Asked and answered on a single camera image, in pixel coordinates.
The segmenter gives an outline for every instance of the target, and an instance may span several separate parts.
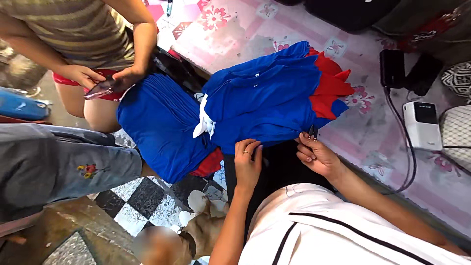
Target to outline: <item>wrist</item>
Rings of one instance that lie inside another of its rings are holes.
[[[340,164],[335,167],[335,170],[332,170],[330,174],[325,175],[324,178],[326,178],[330,183],[336,182],[346,176],[348,171],[349,169],[347,166],[340,162]]]
[[[61,75],[61,76],[66,76],[68,75],[68,72],[66,69],[64,69],[65,66],[68,66],[69,64],[67,63],[62,63],[62,64],[57,64],[57,65],[54,65],[53,67],[50,68],[50,70],[58,75]]]
[[[133,72],[138,74],[138,75],[145,75],[146,71],[147,71],[148,64],[149,64],[148,62],[146,62],[145,64],[144,63],[134,62],[133,66],[132,66]]]
[[[253,188],[245,187],[243,185],[236,185],[234,189],[234,198],[237,197],[238,200],[250,201],[253,195]]]

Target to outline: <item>hand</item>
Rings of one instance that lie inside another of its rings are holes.
[[[235,174],[237,187],[253,192],[262,170],[262,148],[260,141],[246,139],[235,144]]]
[[[80,65],[63,65],[59,68],[57,73],[88,89],[92,89],[98,82],[106,80],[106,78],[99,73]]]
[[[146,76],[146,70],[137,66],[128,67],[113,75],[116,86],[113,87],[114,92],[122,92],[139,82]]]
[[[298,152],[296,155],[303,164],[312,171],[321,174],[327,180],[341,177],[347,171],[347,167],[340,161],[337,155],[320,141],[309,140],[307,133],[300,133],[296,139]]]

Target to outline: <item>black and white checkered floor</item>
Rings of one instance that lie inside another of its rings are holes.
[[[154,225],[181,227],[179,213],[192,212],[188,196],[193,190],[204,192],[210,200],[227,201],[224,162],[221,166],[209,181],[188,176],[172,185],[160,178],[141,177],[99,193],[95,202],[132,236]],[[194,262],[199,264],[207,265],[207,260]]]

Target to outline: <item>red shorts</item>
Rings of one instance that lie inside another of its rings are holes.
[[[113,75],[113,74],[118,72],[116,70],[110,70],[110,69],[96,69],[94,71],[99,73],[102,76]],[[57,84],[81,86],[79,83],[77,83],[75,81],[72,81],[72,80],[69,80],[69,79],[67,79],[67,78],[65,78],[61,75],[56,74],[56,73],[52,73],[52,78],[54,78],[54,82],[56,82]],[[86,93],[88,93],[88,91],[90,91],[90,89],[84,87],[83,91],[86,94]],[[100,99],[116,101],[116,100],[119,100],[124,95],[124,92],[125,91],[119,92],[119,93],[111,93],[109,95],[105,95],[105,96],[101,97]]]

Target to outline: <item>person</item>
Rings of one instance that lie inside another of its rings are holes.
[[[39,217],[49,203],[157,176],[114,136],[41,124],[0,124],[0,238]]]
[[[157,27],[141,0],[0,1],[0,38],[52,70],[68,113],[112,133],[120,128],[115,113],[124,92],[87,101],[84,93],[106,75],[121,81],[118,90],[142,79]]]
[[[306,133],[297,141],[276,147],[278,160],[265,150],[262,158],[259,141],[236,144],[233,198],[209,265],[470,263],[463,250],[372,189],[323,143]],[[297,166],[311,174],[287,174],[300,172]],[[335,196],[332,186],[351,203]]]

